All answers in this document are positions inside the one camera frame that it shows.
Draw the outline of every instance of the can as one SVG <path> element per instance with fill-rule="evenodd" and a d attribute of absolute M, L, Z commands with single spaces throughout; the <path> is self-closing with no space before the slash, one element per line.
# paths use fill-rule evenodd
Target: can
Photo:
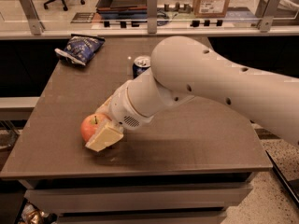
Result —
<path fill-rule="evenodd" d="M 138 56 L 133 63 L 133 78 L 150 68 L 150 56 Z"/>

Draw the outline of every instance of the brown table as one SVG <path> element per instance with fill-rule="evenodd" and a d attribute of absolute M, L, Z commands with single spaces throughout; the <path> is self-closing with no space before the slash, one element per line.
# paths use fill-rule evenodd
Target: brown table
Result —
<path fill-rule="evenodd" d="M 47 212 L 222 221 L 250 192 L 252 174 L 271 168 L 250 122 L 228 107 L 197 98 L 100 153 L 80 136 L 82 120 L 132 78 L 134 58 L 162 39 L 108 37 L 85 68 L 59 62 L 0 176 L 20 180 L 26 198 Z"/>

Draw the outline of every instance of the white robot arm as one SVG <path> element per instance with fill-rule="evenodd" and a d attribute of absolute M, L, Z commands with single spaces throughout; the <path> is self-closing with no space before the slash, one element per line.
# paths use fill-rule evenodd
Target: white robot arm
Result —
<path fill-rule="evenodd" d="M 124 83 L 96 111 L 112 119 L 119 139 L 122 127 L 138 129 L 157 112 L 201 96 L 231 107 L 298 147 L 299 79 L 230 62 L 184 36 L 159 43 L 150 64 L 150 69 Z M 99 151 L 111 145 L 103 137 L 97 132 L 86 147 Z"/>

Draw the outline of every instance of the red apple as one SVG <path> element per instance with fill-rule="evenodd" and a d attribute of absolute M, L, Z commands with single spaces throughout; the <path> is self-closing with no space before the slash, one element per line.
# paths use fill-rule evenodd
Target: red apple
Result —
<path fill-rule="evenodd" d="M 89 141 L 89 139 L 94 135 L 97 127 L 104 119 L 111 120 L 107 115 L 102 113 L 92 114 L 83 120 L 80 129 L 85 142 Z"/>

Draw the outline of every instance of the blue chip bag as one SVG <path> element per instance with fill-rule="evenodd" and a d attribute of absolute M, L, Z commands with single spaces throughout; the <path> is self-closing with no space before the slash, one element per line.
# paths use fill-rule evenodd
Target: blue chip bag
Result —
<path fill-rule="evenodd" d="M 104 43 L 103 37 L 72 35 L 64 50 L 55 49 L 55 52 L 60 60 L 85 66 Z"/>

